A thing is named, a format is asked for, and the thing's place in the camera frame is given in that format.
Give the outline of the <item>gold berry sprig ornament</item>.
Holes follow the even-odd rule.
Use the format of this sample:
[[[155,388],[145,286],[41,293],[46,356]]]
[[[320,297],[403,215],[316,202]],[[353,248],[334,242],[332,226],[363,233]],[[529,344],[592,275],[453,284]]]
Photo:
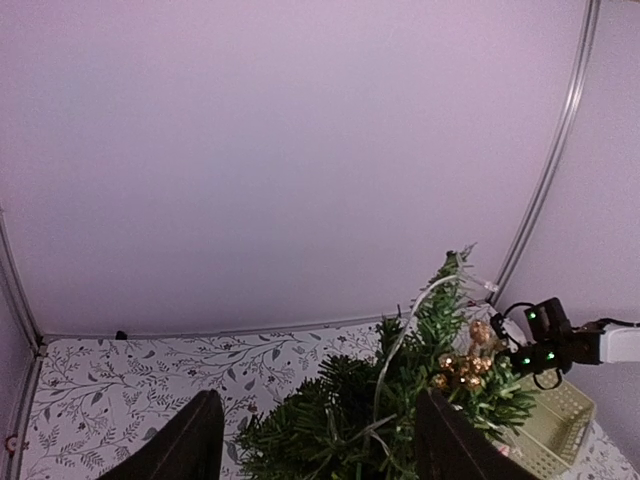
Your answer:
[[[468,327],[470,339],[466,352],[445,353],[438,359],[438,372],[431,385],[440,390],[464,388],[471,392],[483,389],[494,357],[502,350],[503,342],[485,321],[473,320]]]

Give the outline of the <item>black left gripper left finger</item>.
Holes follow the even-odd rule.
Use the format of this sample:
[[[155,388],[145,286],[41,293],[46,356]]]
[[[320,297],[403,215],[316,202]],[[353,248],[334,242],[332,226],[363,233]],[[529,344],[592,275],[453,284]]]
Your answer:
[[[198,392],[139,451],[101,475],[102,480],[218,479],[224,411],[214,390]]]

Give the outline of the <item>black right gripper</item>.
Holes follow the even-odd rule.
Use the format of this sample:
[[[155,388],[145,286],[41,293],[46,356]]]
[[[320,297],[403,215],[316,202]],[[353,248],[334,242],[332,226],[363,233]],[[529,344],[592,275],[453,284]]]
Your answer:
[[[548,370],[569,372],[573,361],[568,354],[572,335],[570,321],[557,297],[538,304],[521,303],[533,342],[509,354],[513,370],[520,375],[539,375]]]

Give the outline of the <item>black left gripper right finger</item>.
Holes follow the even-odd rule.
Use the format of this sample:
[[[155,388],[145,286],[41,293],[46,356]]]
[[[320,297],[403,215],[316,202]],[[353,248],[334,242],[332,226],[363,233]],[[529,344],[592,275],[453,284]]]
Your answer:
[[[499,453],[437,390],[423,390],[418,395],[414,442],[420,479],[517,480],[534,477]]]

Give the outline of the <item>clear string light garland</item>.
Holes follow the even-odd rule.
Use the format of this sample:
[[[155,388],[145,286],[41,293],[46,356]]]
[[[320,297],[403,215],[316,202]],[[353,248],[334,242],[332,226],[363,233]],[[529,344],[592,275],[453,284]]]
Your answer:
[[[470,344],[470,319],[463,305],[469,253],[450,251],[414,300],[409,318],[382,320],[376,327],[378,350],[366,360],[332,355],[321,367],[328,447],[348,463],[407,463],[416,424],[416,400],[423,390],[437,390],[471,424],[489,437],[499,428],[499,393],[508,369],[496,361],[483,389],[440,390],[431,385],[438,359],[464,353]]]

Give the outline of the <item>small green christmas tree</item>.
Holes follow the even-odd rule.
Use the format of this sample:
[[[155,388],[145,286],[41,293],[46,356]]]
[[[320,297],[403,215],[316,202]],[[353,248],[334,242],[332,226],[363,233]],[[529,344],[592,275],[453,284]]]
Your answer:
[[[469,249],[450,251],[411,320],[381,320],[370,359],[332,354],[238,434],[248,479],[414,479],[417,399],[440,393],[483,438],[530,417],[533,395],[463,302]]]

